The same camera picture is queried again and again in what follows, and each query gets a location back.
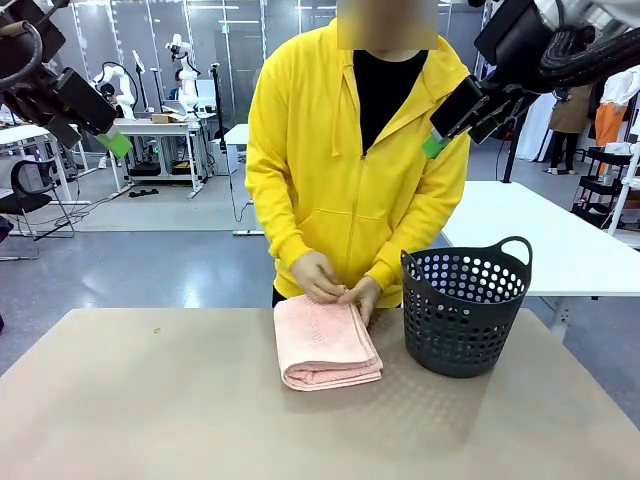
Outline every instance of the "folded towel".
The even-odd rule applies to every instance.
[[[382,361],[355,306],[318,305],[304,295],[280,302],[273,318],[288,387],[312,392],[382,378]]]

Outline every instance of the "hoodie zipper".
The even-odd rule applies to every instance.
[[[360,185],[362,184],[362,170],[364,169],[364,162],[367,160],[367,152],[360,157],[358,166],[358,186],[356,187],[356,195],[353,199],[353,207],[351,211],[351,226],[349,227],[349,241],[347,243],[347,271],[349,271],[349,263],[351,260],[351,245],[353,243],[353,231],[356,224],[356,212],[358,211],[358,201],[360,200]]]

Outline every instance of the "green pad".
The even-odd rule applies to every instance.
[[[116,157],[123,159],[132,145],[127,137],[120,132],[115,132],[112,137],[108,137],[105,134],[100,134],[96,137],[101,144],[107,147]]]
[[[422,151],[424,154],[432,159],[438,158],[438,155],[449,145],[450,140],[444,139],[438,141],[436,137],[430,135],[429,138],[422,144]]]

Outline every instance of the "hoodie cuff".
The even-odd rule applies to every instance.
[[[313,249],[305,245],[301,235],[293,235],[282,243],[278,257],[282,260],[284,267],[287,270],[291,270],[291,266],[300,257],[311,252],[313,252]]]
[[[373,277],[383,292],[393,285],[395,280],[395,272],[384,262],[376,262],[365,276]]]

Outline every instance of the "black basket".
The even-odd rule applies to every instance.
[[[529,263],[502,251],[522,242]],[[402,252],[409,354],[441,375],[470,378],[498,361],[531,284],[531,244],[510,237],[487,248]]]

